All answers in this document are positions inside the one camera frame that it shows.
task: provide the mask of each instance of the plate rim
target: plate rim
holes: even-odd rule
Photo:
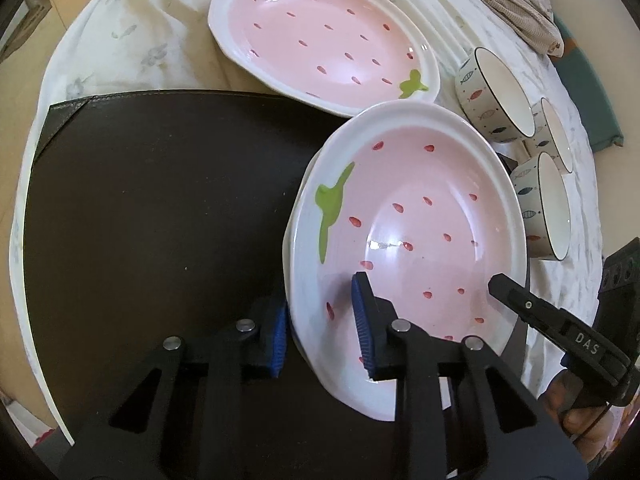
[[[407,108],[414,108],[414,109],[423,108],[424,113],[426,114],[439,113],[439,114],[442,114],[443,117],[445,118],[448,117],[450,120],[453,120],[457,124],[457,126],[465,130],[469,135],[472,135],[476,140],[476,142],[479,143],[480,146],[484,147],[484,155],[488,159],[488,162],[491,163],[492,166],[496,168],[497,174],[501,175],[500,179],[503,182],[502,190],[507,194],[506,199],[509,201],[509,204],[505,204],[505,209],[506,210],[510,209],[513,212],[513,215],[512,215],[514,220],[513,237],[517,238],[516,241],[518,241],[520,245],[517,248],[513,248],[511,251],[512,260],[520,261],[520,264],[515,271],[513,270],[514,263],[512,262],[512,271],[514,271],[514,274],[511,277],[516,282],[519,282],[521,285],[524,285],[526,280],[527,259],[528,259],[527,247],[526,247],[526,233],[524,229],[524,220],[522,219],[522,215],[520,212],[520,205],[518,202],[516,192],[513,188],[513,184],[511,183],[511,179],[507,171],[504,169],[504,166],[502,165],[500,159],[498,158],[497,153],[495,153],[494,149],[491,147],[489,142],[477,130],[475,130],[470,124],[468,124],[464,119],[462,119],[459,115],[455,114],[454,112],[448,110],[447,108],[444,108],[437,104],[428,104],[425,102],[416,102],[416,101],[411,102],[411,101],[396,100],[391,102],[380,103],[368,108],[367,110],[364,110],[355,118],[353,118],[350,121],[347,121],[343,126],[335,130],[334,133],[332,133],[332,135],[327,139],[324,146],[318,152],[318,158],[316,159],[313,168],[309,172],[309,176],[308,176],[308,180],[306,181],[306,184],[308,184],[312,180],[313,172],[314,170],[316,170],[316,168],[319,167],[319,164],[324,163],[324,161],[330,157],[331,148],[335,146],[338,142],[340,142],[341,137],[344,135],[348,135],[350,133],[350,130],[352,130],[353,128],[359,127],[359,123],[363,120],[362,119],[363,116],[368,116],[373,113],[398,114],[398,113],[402,113],[402,111]],[[360,130],[361,131],[366,130],[366,126],[360,127]],[[332,396],[340,400],[340,402],[345,403],[351,408],[357,410],[358,412],[363,413],[364,415],[370,416],[371,418],[376,418],[378,420],[393,420],[392,417],[389,418],[387,416],[389,414],[383,415],[381,410],[376,410],[372,407],[359,404],[357,402],[358,400],[357,396],[347,395],[345,393],[345,388],[339,387],[340,385],[336,383],[333,375],[327,370],[324,370],[322,366],[319,366],[316,363],[315,359],[309,357],[309,353],[306,351],[304,343],[302,342],[302,339],[298,335],[296,326],[299,325],[301,321],[300,321],[300,318],[296,315],[296,310],[292,309],[291,305],[294,303],[297,303],[300,300],[300,298],[296,300],[296,297],[302,294],[301,292],[298,292],[298,287],[295,286],[295,283],[297,282],[297,275],[298,275],[298,273],[296,272],[296,268],[297,267],[300,268],[297,262],[297,259],[299,259],[300,255],[296,254],[295,249],[296,249],[296,239],[299,234],[298,227],[300,224],[300,217],[302,214],[303,203],[305,203],[305,200],[309,200],[310,197],[313,198],[312,193],[314,192],[314,190],[312,190],[306,184],[305,184],[305,189],[303,189],[302,192],[300,193],[300,198],[299,200],[297,200],[294,206],[294,210],[292,212],[292,216],[291,216],[292,221],[290,222],[290,227],[291,227],[290,240],[289,240],[289,244],[290,244],[289,269],[288,269],[289,281],[290,281],[290,297],[288,298],[289,316],[292,322],[293,329],[296,332],[296,339],[299,343],[299,348],[301,348],[301,353],[305,356],[307,363],[316,374],[316,377],[318,378],[322,386],[324,386],[324,388]],[[507,337],[504,342],[504,346],[506,346],[508,339],[509,338]]]
[[[409,40],[415,41],[422,48],[417,50],[418,61],[420,62],[420,69],[425,72],[428,70],[430,74],[433,74],[434,81],[429,81],[429,90],[427,92],[416,92],[413,96],[406,100],[421,101],[421,102],[434,102],[440,92],[440,69],[438,61],[435,57],[434,50],[427,41],[426,37],[418,26],[400,9],[398,6],[390,2],[389,0],[367,0],[370,4],[376,5],[381,8],[382,11],[387,14],[394,22],[402,29],[404,34]],[[228,8],[233,3],[233,0],[211,0],[209,5],[209,12],[207,15],[207,23],[209,30],[213,37],[218,42],[222,53],[225,54],[231,61],[241,66],[244,70],[247,70],[255,78],[259,79],[268,88],[286,95],[292,99],[303,102],[307,105],[313,106],[324,110],[325,112],[338,115],[340,117],[355,117],[359,113],[366,110],[366,108],[349,107],[332,103],[321,98],[316,98],[305,94],[301,90],[297,90],[287,84],[282,83],[275,76],[270,75],[265,70],[259,69],[254,63],[251,63],[246,56],[243,56],[238,49],[238,44],[232,39],[228,28]]]

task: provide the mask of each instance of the bowl rim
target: bowl rim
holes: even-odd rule
[[[538,176],[538,193],[540,195],[540,207],[542,208],[542,220],[545,223],[545,231],[546,231],[546,238],[549,240],[549,247],[551,248],[551,252],[552,252],[552,256],[558,260],[559,262],[563,261],[567,254],[569,253],[569,247],[571,246],[571,209],[569,207],[569,197],[567,195],[566,192],[566,186],[564,185],[564,179],[562,179],[562,174],[560,173],[560,170],[558,170],[558,167],[556,166],[556,162],[551,158],[551,155],[549,155],[547,152],[541,152],[538,154],[538,156],[536,157],[538,160],[538,172],[537,172],[537,176]],[[562,189],[564,190],[564,201],[566,202],[566,210],[568,213],[568,223],[569,223],[569,233],[568,233],[568,242],[566,244],[566,251],[564,252],[564,254],[562,256],[559,256],[556,248],[554,247],[554,244],[552,242],[551,239],[551,230],[549,229],[549,224],[547,222],[547,216],[546,216],[546,212],[545,212],[545,201],[542,199],[542,181],[540,179],[540,172],[542,171],[542,164],[540,164],[540,161],[542,160],[542,158],[548,158],[551,165],[553,166],[553,168],[558,172],[558,176],[560,177],[560,182],[562,183]]]
[[[480,65],[480,61],[478,59],[478,51],[479,50],[484,50],[484,51],[488,52],[489,54],[491,54],[491,56],[493,56],[495,59],[497,59],[498,62],[500,62],[508,70],[508,72],[513,77],[513,80],[515,81],[516,85],[518,85],[518,88],[520,88],[520,91],[522,92],[522,95],[523,95],[524,99],[527,101],[527,106],[529,106],[529,113],[531,114],[531,120],[532,120],[532,124],[533,124],[533,131],[531,132],[530,135],[527,134],[526,132],[523,132],[522,129],[519,128],[516,125],[515,121],[513,119],[511,119],[511,116],[508,114],[507,110],[504,108],[504,106],[502,106],[502,103],[500,102],[500,100],[496,97],[496,95],[494,93],[494,90],[491,88],[491,85],[489,84],[488,79],[486,78],[486,76],[484,75],[484,72],[482,71],[482,66]],[[474,56],[474,59],[476,60],[476,65],[478,66],[478,70],[480,71],[480,75],[482,76],[482,79],[484,79],[484,82],[486,83],[486,87],[489,89],[489,92],[491,92],[491,95],[494,97],[494,101],[500,107],[500,110],[502,110],[502,113],[505,115],[505,117],[507,117],[507,119],[511,123],[511,126],[513,126],[516,130],[518,130],[527,139],[531,139],[536,134],[536,125],[535,125],[535,121],[533,121],[533,112],[531,111],[531,104],[529,103],[529,98],[527,97],[527,94],[524,91],[524,88],[522,87],[522,85],[520,84],[520,82],[518,81],[516,76],[513,75],[513,72],[511,71],[511,69],[507,66],[507,64],[503,60],[501,60],[496,54],[494,54],[491,50],[489,50],[488,48],[486,48],[484,46],[476,46],[472,55]]]
[[[549,119],[547,117],[547,113],[546,111],[548,109],[550,109],[551,113],[556,115],[556,118],[558,118],[558,122],[560,123],[560,127],[562,128],[562,132],[560,132],[559,134],[564,136],[564,138],[566,139],[566,143],[567,146],[569,147],[569,153],[571,154],[571,145],[569,144],[569,137],[567,137],[566,135],[566,130],[564,129],[564,124],[562,124],[562,121],[560,120],[560,116],[558,115],[558,112],[556,111],[556,108],[553,106],[553,103],[547,99],[546,97],[543,97],[540,99],[540,109],[542,110],[542,113],[545,117],[545,122],[546,122],[546,126],[549,129],[549,132],[551,133],[551,139],[554,142],[554,146],[556,147],[556,152],[558,152],[558,156],[560,157],[560,161],[562,162],[562,166],[564,167],[564,170],[568,173],[571,174],[574,172],[574,161],[573,158],[571,157],[569,161],[564,160],[564,156],[562,156],[562,152],[560,151],[560,147],[558,146],[558,140],[556,139],[556,135],[558,135],[557,132],[554,132],[554,130],[551,128],[551,124],[549,123]]]

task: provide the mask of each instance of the teal cushion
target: teal cushion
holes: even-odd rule
[[[557,16],[555,22],[564,40],[564,56],[552,57],[552,60],[580,112],[592,151],[603,150],[612,144],[622,146],[625,139],[598,75],[564,23]]]

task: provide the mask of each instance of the black cable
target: black cable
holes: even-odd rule
[[[595,427],[596,427],[596,424],[598,424],[598,423],[602,420],[602,417],[603,417],[603,416],[607,415],[607,412],[608,412],[610,409],[611,409],[611,403],[610,403],[610,402],[608,402],[608,403],[607,403],[607,407],[606,407],[604,410],[602,410],[602,413],[600,413],[600,415],[598,415],[598,416],[596,417],[596,419],[595,419],[595,420],[594,420],[594,421],[589,425],[589,427],[588,427],[586,430],[584,430],[580,435],[578,435],[578,436],[574,439],[574,444],[577,444],[578,442],[580,442],[580,439],[581,439],[582,437],[584,437],[584,436],[585,436],[587,433],[589,433],[593,428],[595,428]]]

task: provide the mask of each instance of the pink plate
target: pink plate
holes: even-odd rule
[[[436,105],[391,102],[347,122],[311,169],[291,226],[290,311],[322,384],[366,415],[392,420],[394,385],[359,362],[350,281],[431,335],[481,336],[500,353],[515,315],[489,297],[504,272],[523,283],[520,207],[489,144]]]
[[[212,0],[209,26],[265,84],[338,115],[432,102],[440,87],[424,36],[388,0]]]

